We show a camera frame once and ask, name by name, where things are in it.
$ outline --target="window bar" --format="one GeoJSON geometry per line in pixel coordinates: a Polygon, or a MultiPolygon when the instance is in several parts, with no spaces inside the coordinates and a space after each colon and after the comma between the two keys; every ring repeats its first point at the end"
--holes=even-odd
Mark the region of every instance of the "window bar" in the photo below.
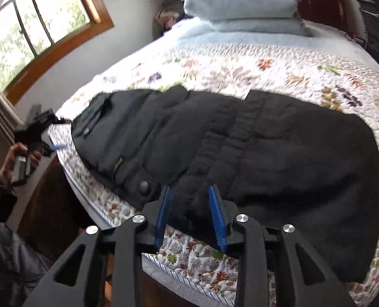
{"type": "Polygon", "coordinates": [[[17,16],[17,20],[19,21],[19,25],[20,25],[20,28],[21,28],[21,32],[23,33],[23,36],[26,38],[26,41],[27,41],[27,43],[28,43],[30,49],[32,50],[33,55],[36,57],[36,56],[37,56],[37,52],[36,52],[34,46],[32,45],[32,43],[31,43],[31,41],[30,41],[30,38],[29,38],[29,35],[28,35],[26,29],[24,28],[23,20],[22,20],[21,17],[20,17],[19,9],[17,8],[17,4],[16,4],[16,0],[13,0],[13,6],[15,7],[16,16],[17,16]]]}
{"type": "Polygon", "coordinates": [[[43,29],[45,30],[45,33],[47,35],[47,38],[50,40],[51,44],[53,45],[54,44],[54,41],[53,39],[51,38],[50,36],[50,33],[49,33],[49,30],[47,29],[47,26],[43,20],[43,18],[41,17],[41,14],[40,14],[40,10],[39,10],[39,7],[37,6],[37,3],[36,3],[36,0],[32,0],[33,2],[33,6],[35,7],[35,10],[36,10],[36,13],[37,13],[37,16],[41,22],[41,25],[43,26],[43,29]]]}

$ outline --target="stack of pillows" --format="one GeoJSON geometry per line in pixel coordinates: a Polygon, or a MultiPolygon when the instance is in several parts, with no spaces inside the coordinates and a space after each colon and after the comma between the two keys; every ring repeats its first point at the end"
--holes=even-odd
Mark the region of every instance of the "stack of pillows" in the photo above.
{"type": "Polygon", "coordinates": [[[297,11],[299,0],[183,0],[187,15],[218,31],[310,36],[297,11]]]}

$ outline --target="mattress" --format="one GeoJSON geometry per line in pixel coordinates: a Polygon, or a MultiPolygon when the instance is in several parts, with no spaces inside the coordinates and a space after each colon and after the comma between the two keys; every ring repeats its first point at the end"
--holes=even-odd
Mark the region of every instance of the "mattress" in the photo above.
{"type": "MultiPolygon", "coordinates": [[[[374,131],[379,149],[379,65],[338,30],[308,23],[318,36],[306,38],[247,32],[211,34],[196,19],[178,25],[97,75],[64,103],[57,116],[74,119],[99,92],[140,88],[164,91],[179,83],[189,90],[244,99],[250,90],[257,89],[357,114],[374,131]]],[[[58,152],[60,162],[81,203],[99,226],[121,225],[138,213],[84,167],[72,142],[70,125],[51,126],[49,136],[54,144],[68,145],[58,152]]],[[[168,227],[160,251],[143,254],[143,258],[144,269],[183,298],[195,299],[192,302],[201,306],[234,305],[238,261],[196,238],[168,227]]],[[[271,305],[275,305],[272,273],[268,273],[268,284],[271,305]]],[[[379,240],[364,283],[347,286],[358,306],[366,306],[378,293],[379,240]]]]}

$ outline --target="floral quilt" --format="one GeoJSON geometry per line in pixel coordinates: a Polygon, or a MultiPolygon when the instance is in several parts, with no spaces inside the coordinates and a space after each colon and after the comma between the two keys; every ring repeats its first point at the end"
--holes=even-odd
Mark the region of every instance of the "floral quilt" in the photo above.
{"type": "MultiPolygon", "coordinates": [[[[252,89],[276,92],[347,114],[357,114],[374,131],[379,150],[379,73],[344,58],[304,49],[270,45],[196,45],[163,53],[145,51],[128,57],[80,88],[57,112],[74,119],[100,92],[150,88],[165,91],[181,84],[188,90],[218,92],[244,99],[252,89]]],[[[111,225],[138,213],[98,183],[82,164],[70,125],[51,126],[58,155],[90,205],[111,225]]],[[[202,241],[168,227],[164,243],[149,260],[171,276],[230,306],[234,305],[238,260],[202,241]]],[[[275,278],[268,273],[271,306],[275,278]]],[[[379,291],[379,239],[364,283],[347,283],[358,306],[379,291]]]]}

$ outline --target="jacket button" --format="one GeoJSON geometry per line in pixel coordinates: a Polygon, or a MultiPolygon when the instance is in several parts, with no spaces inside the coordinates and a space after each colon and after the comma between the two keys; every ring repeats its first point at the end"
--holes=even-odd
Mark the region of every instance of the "jacket button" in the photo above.
{"type": "Polygon", "coordinates": [[[148,183],[148,181],[141,181],[139,183],[139,192],[142,194],[142,195],[147,195],[148,192],[150,191],[150,184],[148,183]]]}

